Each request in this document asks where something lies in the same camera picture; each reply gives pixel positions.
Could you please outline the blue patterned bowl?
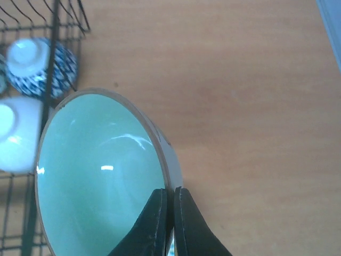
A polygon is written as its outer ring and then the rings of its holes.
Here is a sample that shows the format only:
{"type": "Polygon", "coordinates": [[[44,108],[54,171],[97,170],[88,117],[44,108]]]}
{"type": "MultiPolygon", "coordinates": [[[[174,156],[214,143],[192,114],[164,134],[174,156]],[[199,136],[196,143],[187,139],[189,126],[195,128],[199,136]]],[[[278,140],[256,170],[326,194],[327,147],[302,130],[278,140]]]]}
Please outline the blue patterned bowl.
{"type": "MultiPolygon", "coordinates": [[[[46,37],[21,38],[6,50],[5,74],[21,94],[42,99],[46,91],[50,64],[51,40],[46,37]]],[[[56,42],[52,70],[51,97],[69,91],[78,76],[74,53],[56,42]]]]}

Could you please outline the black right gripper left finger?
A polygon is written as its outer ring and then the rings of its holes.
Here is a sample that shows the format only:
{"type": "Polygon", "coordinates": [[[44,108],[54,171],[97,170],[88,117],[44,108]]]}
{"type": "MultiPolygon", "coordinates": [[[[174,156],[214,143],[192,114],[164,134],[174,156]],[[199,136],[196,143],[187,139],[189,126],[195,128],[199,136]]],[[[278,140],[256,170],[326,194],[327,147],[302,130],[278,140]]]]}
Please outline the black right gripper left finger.
{"type": "Polygon", "coordinates": [[[167,191],[155,189],[134,226],[109,253],[111,256],[166,254],[167,191]]]}

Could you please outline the white bowl brown diamonds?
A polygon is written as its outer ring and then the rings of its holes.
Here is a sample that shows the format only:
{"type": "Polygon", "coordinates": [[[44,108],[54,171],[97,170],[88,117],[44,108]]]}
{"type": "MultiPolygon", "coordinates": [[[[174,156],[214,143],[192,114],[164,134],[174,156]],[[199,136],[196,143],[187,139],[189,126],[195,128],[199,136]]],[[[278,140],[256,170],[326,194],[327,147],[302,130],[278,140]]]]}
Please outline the white bowl brown diamonds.
{"type": "Polygon", "coordinates": [[[7,81],[5,75],[5,58],[0,54],[0,94],[3,94],[7,89],[7,81]]]}

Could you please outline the white ceramic bowl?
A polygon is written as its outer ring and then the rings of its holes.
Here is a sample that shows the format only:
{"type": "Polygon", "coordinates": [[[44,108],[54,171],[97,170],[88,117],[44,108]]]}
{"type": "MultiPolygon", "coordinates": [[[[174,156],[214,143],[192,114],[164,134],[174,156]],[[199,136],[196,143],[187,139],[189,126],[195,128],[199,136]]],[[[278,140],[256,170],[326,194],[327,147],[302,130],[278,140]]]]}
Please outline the white ceramic bowl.
{"type": "Polygon", "coordinates": [[[35,165],[43,103],[17,96],[1,100],[1,170],[31,173],[35,165]]]}

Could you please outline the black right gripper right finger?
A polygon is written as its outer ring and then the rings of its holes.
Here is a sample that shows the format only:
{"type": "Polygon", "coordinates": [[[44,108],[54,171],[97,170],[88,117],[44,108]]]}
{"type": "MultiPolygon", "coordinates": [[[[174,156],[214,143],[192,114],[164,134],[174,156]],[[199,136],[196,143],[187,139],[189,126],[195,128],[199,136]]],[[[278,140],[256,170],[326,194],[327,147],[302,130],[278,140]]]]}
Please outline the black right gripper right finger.
{"type": "Polygon", "coordinates": [[[210,230],[189,190],[182,187],[174,194],[174,236],[177,255],[231,255],[210,230]]]}

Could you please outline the pale green bowl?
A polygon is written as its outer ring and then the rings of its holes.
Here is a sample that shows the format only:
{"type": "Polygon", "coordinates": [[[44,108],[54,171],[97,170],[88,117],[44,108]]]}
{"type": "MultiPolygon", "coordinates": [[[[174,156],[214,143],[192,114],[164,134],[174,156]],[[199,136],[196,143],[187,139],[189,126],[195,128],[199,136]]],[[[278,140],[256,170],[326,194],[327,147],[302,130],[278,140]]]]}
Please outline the pale green bowl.
{"type": "Polygon", "coordinates": [[[172,192],[182,185],[167,137],[116,92],[74,92],[44,127],[35,190],[52,255],[108,255],[155,189],[172,192]]]}

